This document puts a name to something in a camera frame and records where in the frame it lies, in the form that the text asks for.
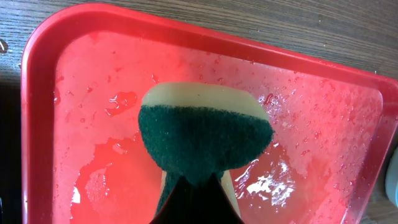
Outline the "red plastic tray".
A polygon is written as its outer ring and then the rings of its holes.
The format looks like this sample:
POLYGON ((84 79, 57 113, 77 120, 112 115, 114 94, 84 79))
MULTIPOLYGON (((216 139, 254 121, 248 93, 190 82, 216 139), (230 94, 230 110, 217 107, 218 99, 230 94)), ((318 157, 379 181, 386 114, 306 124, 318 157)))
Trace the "red plastic tray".
POLYGON ((109 4, 36 28, 22 56, 24 223, 149 223, 161 170, 142 97, 166 82, 245 90, 275 131, 232 170, 246 223, 358 223, 397 130, 397 82, 109 4))

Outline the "black rectangular metal tray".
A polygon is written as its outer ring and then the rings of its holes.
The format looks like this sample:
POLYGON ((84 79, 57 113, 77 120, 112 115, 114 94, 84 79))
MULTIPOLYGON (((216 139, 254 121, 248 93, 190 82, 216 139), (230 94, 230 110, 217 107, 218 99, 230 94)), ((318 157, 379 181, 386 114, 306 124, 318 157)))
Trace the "black rectangular metal tray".
POLYGON ((1 223, 22 222, 20 88, 1 84, 1 223))

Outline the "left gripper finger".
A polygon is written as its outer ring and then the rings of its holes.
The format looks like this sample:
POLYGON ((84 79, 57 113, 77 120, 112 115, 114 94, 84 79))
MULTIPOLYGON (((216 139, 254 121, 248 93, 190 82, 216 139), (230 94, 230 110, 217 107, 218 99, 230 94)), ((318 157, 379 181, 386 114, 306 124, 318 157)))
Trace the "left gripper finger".
POLYGON ((213 174, 198 187, 179 177, 151 224, 242 223, 221 182, 213 174))

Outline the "green yellow sponge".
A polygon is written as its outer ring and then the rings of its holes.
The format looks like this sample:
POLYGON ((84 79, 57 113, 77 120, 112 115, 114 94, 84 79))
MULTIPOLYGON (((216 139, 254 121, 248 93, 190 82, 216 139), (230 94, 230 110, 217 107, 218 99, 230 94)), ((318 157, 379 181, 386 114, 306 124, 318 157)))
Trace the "green yellow sponge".
POLYGON ((215 174, 241 218, 230 172, 262 155, 274 130, 248 92, 222 85, 161 83, 138 116, 147 152, 162 169, 157 214, 179 177, 198 187, 215 174))

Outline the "light blue plate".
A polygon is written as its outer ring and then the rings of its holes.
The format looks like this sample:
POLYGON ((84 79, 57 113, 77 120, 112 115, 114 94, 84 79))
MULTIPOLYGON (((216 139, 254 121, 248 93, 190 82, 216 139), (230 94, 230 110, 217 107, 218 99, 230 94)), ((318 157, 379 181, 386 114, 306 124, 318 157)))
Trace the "light blue plate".
POLYGON ((389 201, 395 206, 397 203, 397 188, 398 188, 398 148, 394 150, 394 153, 389 161, 385 176, 385 191, 389 201))

